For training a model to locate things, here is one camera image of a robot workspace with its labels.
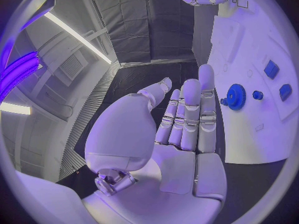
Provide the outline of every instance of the ceiling light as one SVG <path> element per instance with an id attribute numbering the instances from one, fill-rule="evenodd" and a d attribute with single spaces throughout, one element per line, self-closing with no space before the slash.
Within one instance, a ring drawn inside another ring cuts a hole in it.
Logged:
<path id="1" fill-rule="evenodd" d="M 9 103 L 2 102 L 0 105 L 0 111 L 6 111 L 19 114 L 31 114 L 31 108 L 27 106 L 18 106 Z"/>
<path id="2" fill-rule="evenodd" d="M 70 33 L 72 36 L 74 36 L 76 39 L 81 41 L 85 46 L 87 46 L 89 49 L 91 49 L 94 53 L 96 53 L 98 56 L 100 56 L 102 59 L 104 59 L 108 64 L 111 64 L 111 60 L 109 60 L 102 52 L 100 52 L 97 48 L 95 48 L 91 43 L 89 43 L 85 38 L 80 36 L 76 31 L 74 31 L 71 27 L 69 27 L 67 24 L 65 24 L 63 21 L 58 19 L 53 14 L 47 12 L 45 14 L 45 17 L 49 18 L 51 21 L 55 22 L 58 26 L 66 30 L 68 33 Z"/>

